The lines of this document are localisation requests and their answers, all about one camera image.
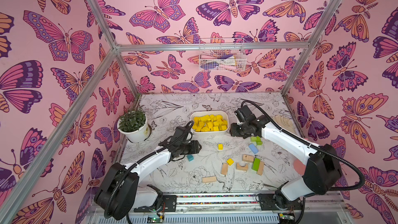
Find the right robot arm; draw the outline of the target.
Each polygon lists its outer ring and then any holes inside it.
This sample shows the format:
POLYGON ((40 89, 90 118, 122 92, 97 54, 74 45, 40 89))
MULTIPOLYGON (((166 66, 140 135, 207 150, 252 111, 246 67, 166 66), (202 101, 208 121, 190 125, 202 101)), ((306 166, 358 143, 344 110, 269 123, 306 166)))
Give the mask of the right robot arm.
POLYGON ((231 124, 230 135, 239 138, 258 136, 273 142, 294 155, 305 165, 299 178, 280 186, 274 193, 279 205, 301 197, 325 195, 328 191, 352 191, 365 184, 363 173, 349 161, 339 157, 331 145, 319 146, 281 127, 258 104, 244 100, 235 111, 236 123, 231 124), (342 177, 341 164, 351 168, 359 177, 353 186, 335 186, 342 177))

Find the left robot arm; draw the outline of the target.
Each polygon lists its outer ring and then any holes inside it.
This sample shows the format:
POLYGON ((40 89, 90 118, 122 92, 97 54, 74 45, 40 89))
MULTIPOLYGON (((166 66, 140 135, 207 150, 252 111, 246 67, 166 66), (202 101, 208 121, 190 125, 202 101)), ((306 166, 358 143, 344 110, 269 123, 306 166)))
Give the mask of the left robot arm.
POLYGON ((126 165, 115 163, 110 167, 94 196, 94 202, 104 210, 105 219, 121 220, 132 209, 142 207, 150 212, 164 208, 164 193, 154 185, 143 185, 142 181, 161 166, 199 153, 202 146, 192 140, 193 125, 194 122, 189 121, 177 127, 174 135, 138 161, 126 165))

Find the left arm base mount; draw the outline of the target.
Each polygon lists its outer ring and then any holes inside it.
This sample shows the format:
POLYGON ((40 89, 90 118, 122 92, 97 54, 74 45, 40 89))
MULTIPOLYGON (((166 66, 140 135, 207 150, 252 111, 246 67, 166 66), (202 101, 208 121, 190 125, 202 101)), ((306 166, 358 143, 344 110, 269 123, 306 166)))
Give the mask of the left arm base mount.
POLYGON ((151 206, 142 206, 135 208, 135 213, 158 213, 158 212, 175 212, 177 205, 176 195, 163 195, 157 197, 151 206))

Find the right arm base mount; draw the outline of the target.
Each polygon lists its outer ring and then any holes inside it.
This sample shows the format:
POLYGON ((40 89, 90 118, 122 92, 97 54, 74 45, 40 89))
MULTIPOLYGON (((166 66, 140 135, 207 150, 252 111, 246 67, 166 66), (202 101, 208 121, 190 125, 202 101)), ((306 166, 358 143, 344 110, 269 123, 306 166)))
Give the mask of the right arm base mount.
POLYGON ((302 201, 300 199, 289 201, 286 200, 282 195, 257 194, 256 201, 260 204, 262 211, 289 212, 302 209, 302 201))

